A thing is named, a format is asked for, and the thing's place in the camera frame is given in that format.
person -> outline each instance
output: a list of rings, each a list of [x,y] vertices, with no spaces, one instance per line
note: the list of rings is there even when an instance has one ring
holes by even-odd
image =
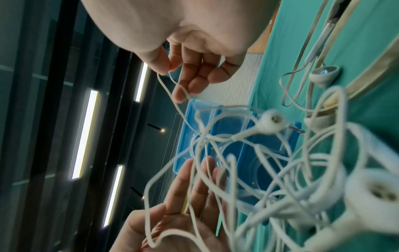
[[[180,65],[189,94],[228,80],[242,65],[280,0],[82,0],[99,29],[165,75]],[[162,43],[168,40],[167,56]],[[219,66],[221,56],[224,63]],[[175,88],[177,103],[186,97]]]
[[[186,210],[182,213],[185,197],[187,195],[190,183],[190,173],[193,160],[187,160],[180,168],[176,178],[169,188],[164,203],[154,206],[150,209],[150,223],[154,239],[159,237],[160,233],[167,229],[180,229],[194,233],[191,216]],[[207,173],[207,164],[204,159],[201,163],[201,169]],[[209,170],[212,174],[212,180],[216,183],[216,178],[220,172],[219,168],[215,168],[215,162],[212,157],[208,157]],[[222,176],[221,188],[226,185],[226,176]],[[208,187],[205,183],[198,179],[190,196],[191,205],[194,214],[197,217],[198,231],[204,240],[209,251],[228,252],[228,240],[225,230],[220,229],[219,235],[216,236],[216,229],[219,218],[219,208],[213,192],[208,195]],[[200,251],[194,242],[180,236],[167,236],[162,239],[161,244],[156,248],[150,248],[145,238],[144,231],[144,210],[133,211],[126,219],[122,229],[116,238],[111,252],[197,252]]]

skin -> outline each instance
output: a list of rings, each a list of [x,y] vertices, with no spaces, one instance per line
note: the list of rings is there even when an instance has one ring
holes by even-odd
[[[190,94],[228,80],[265,30],[278,0],[82,0],[99,29],[165,75],[183,65]],[[170,55],[162,43],[170,43]],[[225,62],[219,66],[221,56]],[[186,97],[176,87],[173,99]]]
[[[214,168],[213,158],[208,158],[209,168],[212,172],[212,180],[216,182],[216,177],[220,171]],[[176,228],[194,233],[189,212],[181,213],[185,196],[190,183],[190,172],[193,160],[187,160],[173,181],[163,204],[157,205],[150,210],[150,223],[152,237],[156,239],[162,231]],[[202,161],[201,169],[207,174],[206,161]],[[226,177],[221,180],[221,187],[224,188]],[[208,195],[208,187],[201,179],[198,179],[190,196],[199,233],[204,240],[207,248],[213,252],[228,252],[228,240],[223,228],[216,237],[216,228],[219,218],[219,208],[213,193]],[[118,237],[111,248],[111,252],[199,252],[199,248],[191,240],[179,237],[168,236],[162,239],[157,248],[150,248],[147,244],[144,231],[144,210],[133,211],[125,221]]]

linear light fixture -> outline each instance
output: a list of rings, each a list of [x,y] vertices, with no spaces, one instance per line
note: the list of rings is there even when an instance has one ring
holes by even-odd
[[[98,91],[90,90],[89,101],[87,102],[86,114],[84,116],[82,133],[80,135],[78,153],[76,154],[75,165],[72,173],[72,179],[80,178],[84,154],[86,153],[87,141],[93,120],[94,109],[96,107]]]
[[[118,192],[118,186],[119,186],[119,183],[121,182],[122,172],[123,172],[123,165],[120,164],[120,165],[118,165],[118,168],[116,170],[115,181],[113,182],[111,197],[110,197],[109,203],[108,203],[107,214],[105,215],[105,220],[104,220],[104,225],[103,225],[104,228],[109,225],[110,220],[111,220],[113,204],[115,203],[116,193]]]
[[[138,83],[136,98],[134,99],[138,103],[140,102],[141,93],[143,92],[144,81],[145,81],[145,76],[147,75],[147,70],[148,70],[148,65],[147,63],[144,62],[143,69],[141,70],[140,82]]]

teal fabric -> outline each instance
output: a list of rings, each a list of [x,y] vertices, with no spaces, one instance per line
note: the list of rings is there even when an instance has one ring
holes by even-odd
[[[274,24],[266,52],[262,59],[252,94],[250,106],[263,109],[277,108],[291,121],[303,121],[304,112],[295,106],[281,106],[283,90],[278,81],[281,75],[290,72],[298,56],[303,41],[320,7],[322,0],[283,0]],[[310,40],[305,56],[321,33],[324,21],[333,0],[326,7],[323,17]],[[325,63],[343,68],[336,85],[345,86],[366,69],[390,44],[399,33],[398,0],[363,0],[351,15],[339,37],[330,50]],[[290,88],[294,94],[302,77],[295,76]],[[305,105],[305,90],[298,101]],[[314,101],[323,90],[315,88]],[[399,151],[399,70],[387,76],[375,89],[350,103],[348,120],[364,125],[380,137],[391,148]],[[318,152],[328,152],[330,142],[318,146]],[[344,165],[350,170],[357,158],[357,142],[348,136]],[[342,214],[342,202],[329,211],[332,220]],[[246,216],[239,216],[239,223]],[[258,227],[258,237],[253,251],[262,251],[268,240],[267,228]],[[310,236],[289,229],[289,235],[300,245]],[[397,251],[399,238],[390,235],[365,233],[342,244],[334,251]]]

blue plastic box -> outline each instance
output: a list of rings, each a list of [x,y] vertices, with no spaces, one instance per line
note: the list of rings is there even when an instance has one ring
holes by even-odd
[[[220,115],[221,113],[225,113],[228,111],[233,110],[240,110],[240,109],[224,109],[221,110],[222,106],[213,104],[210,102],[205,102],[201,100],[192,99],[186,110],[185,118],[190,123],[190,125],[194,128],[194,130],[198,131],[198,124],[194,120],[195,112],[200,109],[204,108],[213,108],[211,110],[202,111],[200,117],[206,126],[209,122],[211,122],[216,116]],[[238,132],[244,131],[254,125],[247,117],[226,117],[218,121],[211,129],[210,133],[212,135],[218,134],[236,134]],[[295,126],[297,128],[301,128],[301,123],[296,122]],[[295,131],[285,132],[290,134],[288,138],[288,142],[292,150],[295,149],[296,142],[299,137],[299,133]],[[183,124],[179,142],[177,145],[176,155],[184,151],[190,146],[190,143],[197,139],[198,136],[194,131],[190,129],[185,123]],[[265,135],[253,135],[247,138],[249,141],[253,143],[262,144],[268,148],[270,148],[273,152],[278,153],[280,155],[286,156],[287,153],[284,148],[281,148],[281,141],[276,136],[265,136]],[[250,185],[255,189],[262,189],[266,190],[268,185],[271,183],[272,178],[269,174],[265,171],[265,169],[261,166],[258,158],[256,157],[255,151],[251,146],[243,144],[242,142],[232,142],[229,144],[220,144],[219,149],[222,151],[223,156],[227,157],[228,154],[233,154],[237,158],[237,173],[238,177]],[[208,155],[215,158],[216,166],[221,166],[220,160],[217,158],[216,153],[211,148],[210,144],[207,147]],[[202,151],[201,159],[205,156],[205,152]],[[186,153],[184,156],[176,160],[173,166],[173,172],[177,174],[180,167],[183,163],[191,158],[190,153]],[[248,203],[256,204],[258,201],[254,197],[248,197],[245,199]]]

